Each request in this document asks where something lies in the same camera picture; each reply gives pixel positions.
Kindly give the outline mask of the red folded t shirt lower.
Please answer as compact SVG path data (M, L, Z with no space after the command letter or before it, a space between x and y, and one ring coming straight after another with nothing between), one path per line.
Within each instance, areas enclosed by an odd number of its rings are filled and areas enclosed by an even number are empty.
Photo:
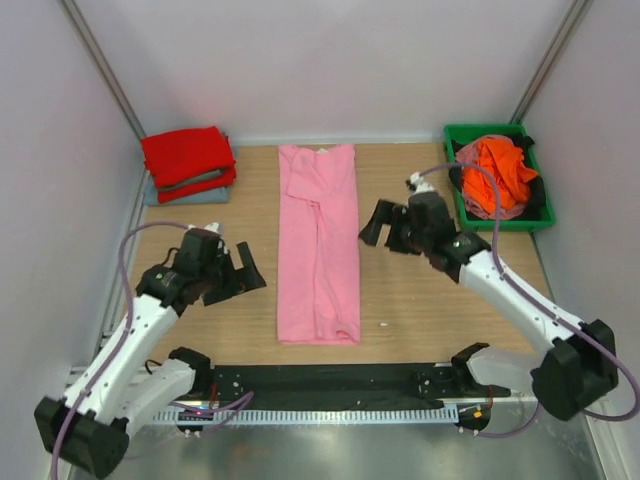
M209 171L174 186L155 187L155 201L158 205L228 203L235 179L234 167Z

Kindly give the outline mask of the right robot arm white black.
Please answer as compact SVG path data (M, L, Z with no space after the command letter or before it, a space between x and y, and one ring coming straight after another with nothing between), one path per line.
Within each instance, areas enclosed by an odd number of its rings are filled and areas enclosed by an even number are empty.
M426 257L492 305L535 350L527 356L474 348L450 372L459 394L472 396L485 385L530 393L549 414L567 421L617 387L612 330L564 311L509 269L486 240L457 230L438 193L416 193L405 205L379 200L360 239L376 245L383 226L390 228L387 249Z

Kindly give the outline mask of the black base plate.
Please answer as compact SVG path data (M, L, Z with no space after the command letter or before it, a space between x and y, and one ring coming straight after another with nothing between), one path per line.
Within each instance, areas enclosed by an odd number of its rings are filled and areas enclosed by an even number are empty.
M450 364L219 365L187 394L227 405L247 392L248 408L269 411L400 411L438 409L445 399L507 398Z

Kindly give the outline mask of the pink t shirt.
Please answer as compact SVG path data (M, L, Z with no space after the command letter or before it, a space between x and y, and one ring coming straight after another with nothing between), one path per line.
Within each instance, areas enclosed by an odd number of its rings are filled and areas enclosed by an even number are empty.
M278 149L277 337L286 344L361 340L355 148Z

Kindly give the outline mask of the grey folded t shirt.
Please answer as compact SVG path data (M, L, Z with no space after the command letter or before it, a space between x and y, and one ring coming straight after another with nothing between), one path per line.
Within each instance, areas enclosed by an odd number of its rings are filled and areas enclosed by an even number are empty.
M164 149L143 143L150 178L145 204L227 203L236 179L236 161L226 137L210 144Z

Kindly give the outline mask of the orange t shirt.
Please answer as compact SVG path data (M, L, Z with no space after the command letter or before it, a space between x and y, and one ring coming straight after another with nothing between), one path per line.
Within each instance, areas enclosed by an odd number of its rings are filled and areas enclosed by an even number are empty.
M531 183L539 174L525 164L524 150L510 138L481 137L463 146L455 158L464 165L461 193L467 211L483 220L495 218L497 204L492 178L499 193L500 218L511 220L524 212L532 198Z

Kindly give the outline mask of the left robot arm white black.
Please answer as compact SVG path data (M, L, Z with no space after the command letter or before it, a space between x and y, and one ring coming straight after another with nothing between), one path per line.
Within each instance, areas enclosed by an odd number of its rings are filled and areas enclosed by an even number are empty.
M50 476L59 463L97 479L122 462L136 433L158 412L185 396L204 398L213 384L212 362L181 347L139 384L132 381L162 337L196 301L219 303L265 287L247 243L236 267L217 223L184 226L179 247L126 289L127 313L91 364L62 396L43 397L34 417L51 455Z

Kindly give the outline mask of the red folded t shirt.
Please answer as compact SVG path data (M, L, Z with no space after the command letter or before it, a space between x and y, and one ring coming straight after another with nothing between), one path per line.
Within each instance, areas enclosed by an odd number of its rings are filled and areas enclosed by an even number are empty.
M228 137L216 126L149 136L141 141L141 147L158 190L175 189L235 165Z
M235 179L234 167L209 171L174 186L155 187L155 201L158 205L228 203Z

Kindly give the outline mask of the red folded t shirt top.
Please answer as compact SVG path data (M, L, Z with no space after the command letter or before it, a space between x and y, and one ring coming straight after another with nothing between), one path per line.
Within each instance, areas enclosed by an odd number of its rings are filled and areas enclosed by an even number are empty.
M228 137L216 126L149 136L141 141L141 147L158 190L175 189L235 165Z

